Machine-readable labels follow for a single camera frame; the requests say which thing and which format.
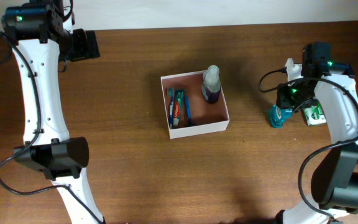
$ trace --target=white box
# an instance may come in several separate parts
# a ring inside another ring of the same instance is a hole
[[[218,102],[209,104],[201,93],[204,72],[205,71],[190,72],[161,77],[162,94],[170,139],[226,130],[230,118],[229,112],[227,111],[226,100],[224,99],[223,89],[221,89]],[[196,124],[195,126],[186,126],[186,104],[183,100],[179,126],[173,129],[169,128],[169,105],[171,103],[171,97],[167,96],[168,88],[185,90],[185,94],[189,98],[191,120]]]

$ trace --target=bottle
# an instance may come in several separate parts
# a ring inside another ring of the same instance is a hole
[[[208,103],[216,103],[221,93],[221,81],[219,79],[219,68],[215,65],[209,66],[203,74],[203,85],[201,91]]]

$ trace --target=white background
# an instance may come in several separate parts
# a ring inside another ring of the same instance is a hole
[[[0,21],[25,2],[0,0]],[[74,0],[74,12],[86,30],[355,21],[358,0]]]

